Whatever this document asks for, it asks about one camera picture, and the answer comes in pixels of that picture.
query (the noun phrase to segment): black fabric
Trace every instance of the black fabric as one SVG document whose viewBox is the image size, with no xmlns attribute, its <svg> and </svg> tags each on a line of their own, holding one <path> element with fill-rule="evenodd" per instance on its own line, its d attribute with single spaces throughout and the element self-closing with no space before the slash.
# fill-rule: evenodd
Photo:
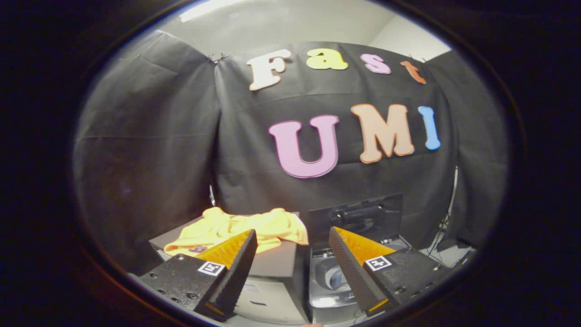
<svg viewBox="0 0 581 327">
<path fill-rule="evenodd" d="M 155 32 L 115 59 L 79 123 L 74 174 L 89 228 L 123 268 L 159 263 L 149 239 L 199 216 L 219 118 L 214 64 Z"/>
<path fill-rule="evenodd" d="M 314 48 L 338 50 L 349 67 L 308 67 L 306 53 Z M 292 54 L 285 59 L 285 71 L 275 73 L 281 81 L 250 91 L 253 77 L 246 62 L 280 49 Z M 368 70 L 361 54 L 379 55 L 391 74 Z M 416 66 L 426 84 L 415 81 L 402 61 Z M 421 63 L 382 49 L 335 42 L 271 46 L 214 64 L 157 31 L 112 63 L 84 108 L 74 149 L 84 217 L 114 260 L 143 273 L 159 263 L 148 240 L 211 207 L 210 183 L 218 205 L 231 214 L 275 207 L 306 211 L 402 193 L 401 234 L 412 246 L 425 248 L 448 209 L 458 165 L 461 178 L 450 226 L 457 232 L 446 237 L 478 244 L 480 229 L 494 218 L 483 212 L 494 208 L 482 206 L 498 203 L 496 190 L 503 185 L 495 178 L 505 170 L 495 163 L 504 160 L 505 152 L 497 146 L 502 134 L 489 129 L 501 123 L 488 113 L 495 104 L 480 93 L 477 101 L 462 100 L 474 92 L 476 77 L 465 75 L 457 82 L 457 64 Z M 470 110 L 478 114 L 466 111 L 467 103 L 474 103 Z M 384 119 L 389 105 L 405 105 L 415 152 L 362 163 L 361 126 L 350 111 L 357 104 L 372 104 Z M 436 150 L 424 146 L 419 106 L 435 112 L 442 143 Z M 292 177 L 280 166 L 268 128 L 287 120 L 301 122 L 302 158 L 315 161 L 321 155 L 320 142 L 309 121 L 319 115 L 339 118 L 338 164 L 320 177 Z M 491 151 L 497 151 L 496 157 L 482 160 Z"/>
<path fill-rule="evenodd" d="M 425 69 L 444 91 L 457 122 L 458 182 L 447 232 L 438 250 L 467 243 L 482 245 L 507 189 L 511 143 L 506 109 L 459 56 L 450 51 Z"/>
<path fill-rule="evenodd" d="M 306 53 L 316 48 L 339 51 L 349 67 L 308 67 Z M 285 71 L 276 73 L 281 81 L 250 91 L 253 76 L 246 62 L 280 49 L 292 54 L 285 59 Z M 391 74 L 373 73 L 365 67 L 361 54 L 379 55 L 391 68 Z M 216 196 L 224 210 L 232 214 L 253 214 L 274 207 L 306 211 L 403 193 L 401 234 L 414 247 L 429 246 L 450 201 L 458 144 L 449 105 L 438 84 L 433 80 L 427 80 L 425 85 L 415 81 L 400 64 L 402 61 L 412 59 L 363 45 L 304 42 L 247 51 L 218 63 L 216 89 L 222 114 L 214 173 Z M 422 75 L 422 64 L 413 64 Z M 415 152 L 362 163 L 361 126 L 350 111 L 357 104 L 372 104 L 384 119 L 389 105 L 405 105 Z M 426 132 L 419 106 L 435 111 L 442 142 L 435 151 L 424 146 Z M 301 154 L 305 161 L 315 161 L 321 155 L 321 146 L 318 132 L 309 121 L 318 115 L 339 118 L 335 126 L 338 164 L 320 177 L 290 176 L 281 169 L 268 128 L 288 120 L 301 122 Z"/>
</svg>

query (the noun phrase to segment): letter u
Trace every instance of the letter u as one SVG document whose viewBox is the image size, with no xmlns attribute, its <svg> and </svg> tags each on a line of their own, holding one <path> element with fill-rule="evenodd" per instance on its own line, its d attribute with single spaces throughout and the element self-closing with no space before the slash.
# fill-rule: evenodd
<svg viewBox="0 0 581 327">
<path fill-rule="evenodd" d="M 302 124 L 288 121 L 272 125 L 268 132 L 274 136 L 277 144 L 278 160 L 282 169 L 289 175 L 298 178 L 319 177 L 330 172 L 339 158 L 335 125 L 339 118 L 333 115 L 317 116 L 310 124 L 319 132 L 321 157 L 313 162 L 306 162 L 300 155 L 298 131 Z"/>
</svg>

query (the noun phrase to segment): sticker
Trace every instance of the sticker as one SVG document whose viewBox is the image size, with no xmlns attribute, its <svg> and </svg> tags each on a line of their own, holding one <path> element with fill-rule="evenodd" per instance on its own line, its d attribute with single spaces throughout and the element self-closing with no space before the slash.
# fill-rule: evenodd
<svg viewBox="0 0 581 327">
<path fill-rule="evenodd" d="M 307 66 L 313 69 L 346 69 L 349 64 L 343 61 L 339 51 L 333 49 L 312 49 L 307 52 L 311 58 L 307 59 Z"/>
<path fill-rule="evenodd" d="M 256 91 L 261 88 L 275 85 L 281 81 L 280 76 L 274 76 L 272 74 L 273 70 L 278 73 L 285 71 L 285 61 L 283 58 L 288 58 L 291 56 L 291 52 L 287 49 L 271 52 L 256 58 L 252 58 L 247 61 L 246 64 L 250 65 L 252 68 L 253 82 L 249 89 L 251 91 Z"/>
<path fill-rule="evenodd" d="M 411 77 L 414 78 L 414 80 L 416 80 L 418 83 L 426 84 L 426 80 L 423 79 L 418 74 L 418 68 L 417 67 L 415 67 L 414 65 L 412 65 L 409 61 L 402 61 L 400 63 L 401 63 L 402 66 L 405 66 L 407 68 L 407 71 L 410 73 Z"/>
<path fill-rule="evenodd" d="M 226 267 L 225 265 L 215 264 L 210 261 L 206 261 L 199 269 L 199 272 L 206 273 L 211 276 L 218 276 L 218 274 Z"/>
<path fill-rule="evenodd" d="M 277 144 L 278 161 L 282 169 L 289 175 L 298 178 L 313 178 L 322 176 L 337 165 L 339 151 L 335 136 L 335 125 L 339 118 L 333 115 L 317 116 L 310 124 L 319 131 L 321 140 L 321 157 L 317 161 L 306 162 L 300 155 L 298 132 L 302 124 L 288 121 L 272 125 L 268 132 L 274 136 Z"/>
<path fill-rule="evenodd" d="M 202 253 L 206 251 L 208 248 L 205 246 L 196 246 L 195 248 L 189 248 L 188 251 L 195 252 L 195 253 Z"/>
<path fill-rule="evenodd" d="M 369 268 L 371 268 L 372 271 L 378 271 L 392 265 L 392 263 L 384 257 L 369 259 L 366 260 L 365 263 L 369 266 Z"/>
<path fill-rule="evenodd" d="M 393 152 L 398 156 L 414 153 L 406 106 L 393 104 L 388 110 L 386 122 L 373 105 L 360 104 L 351 107 L 351 112 L 359 117 L 361 123 L 363 153 L 360 159 L 365 164 L 381 160 L 383 155 L 377 149 L 377 142 L 387 157 L 391 157 Z"/>
<path fill-rule="evenodd" d="M 361 60 L 365 62 L 365 67 L 378 74 L 389 74 L 392 70 L 383 63 L 383 59 L 378 55 L 362 54 Z"/>
</svg>

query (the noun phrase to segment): yellow cloth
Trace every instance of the yellow cloth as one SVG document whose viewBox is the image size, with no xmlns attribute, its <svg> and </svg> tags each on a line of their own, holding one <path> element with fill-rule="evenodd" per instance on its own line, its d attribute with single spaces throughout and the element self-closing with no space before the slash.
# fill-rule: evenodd
<svg viewBox="0 0 581 327">
<path fill-rule="evenodd" d="M 307 229 L 295 214 L 276 208 L 265 214 L 252 216 L 228 215 L 218 207 L 205 210 L 203 218 L 184 227 L 180 237 L 164 247 L 164 251 L 174 256 L 185 254 L 195 257 L 199 253 L 190 251 L 196 247 L 210 248 L 249 229 L 256 231 L 261 253 L 281 245 L 282 240 L 308 245 Z"/>
</svg>

